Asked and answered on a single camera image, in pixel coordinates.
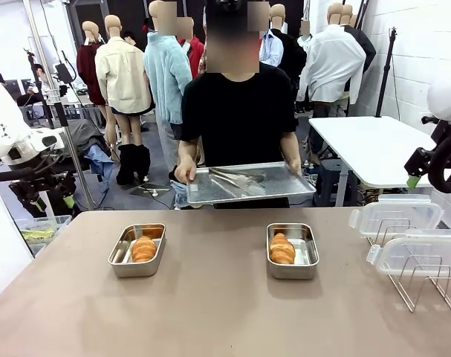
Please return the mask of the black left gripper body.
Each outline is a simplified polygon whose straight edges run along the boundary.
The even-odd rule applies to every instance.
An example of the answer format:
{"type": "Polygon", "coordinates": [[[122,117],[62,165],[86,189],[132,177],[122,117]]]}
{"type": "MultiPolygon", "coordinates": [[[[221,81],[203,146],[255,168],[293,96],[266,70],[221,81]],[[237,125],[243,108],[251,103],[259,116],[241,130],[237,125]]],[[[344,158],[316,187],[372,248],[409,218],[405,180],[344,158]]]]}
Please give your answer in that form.
{"type": "Polygon", "coordinates": [[[71,172],[12,181],[12,192],[17,196],[37,196],[42,191],[59,191],[63,196],[71,196],[76,191],[75,178],[71,172]]]}

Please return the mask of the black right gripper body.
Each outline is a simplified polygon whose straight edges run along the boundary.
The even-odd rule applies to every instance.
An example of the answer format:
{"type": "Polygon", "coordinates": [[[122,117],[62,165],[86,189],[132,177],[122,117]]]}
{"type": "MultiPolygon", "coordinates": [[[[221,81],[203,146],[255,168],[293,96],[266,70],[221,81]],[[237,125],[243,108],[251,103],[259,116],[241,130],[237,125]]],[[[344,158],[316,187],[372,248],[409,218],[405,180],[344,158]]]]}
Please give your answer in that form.
{"type": "Polygon", "coordinates": [[[429,172],[429,163],[434,155],[433,150],[418,147],[404,164],[409,177],[421,178],[429,172]]]}

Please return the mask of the person's right hand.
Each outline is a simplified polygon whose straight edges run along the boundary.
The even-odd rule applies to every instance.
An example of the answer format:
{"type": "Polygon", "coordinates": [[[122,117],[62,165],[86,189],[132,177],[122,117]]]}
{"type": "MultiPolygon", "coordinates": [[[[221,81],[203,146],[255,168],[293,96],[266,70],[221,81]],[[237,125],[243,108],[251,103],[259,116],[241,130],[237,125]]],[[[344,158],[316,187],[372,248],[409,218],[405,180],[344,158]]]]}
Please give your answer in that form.
{"type": "Polygon", "coordinates": [[[181,184],[188,184],[195,179],[196,164],[191,158],[181,159],[176,167],[174,175],[181,184]]]}

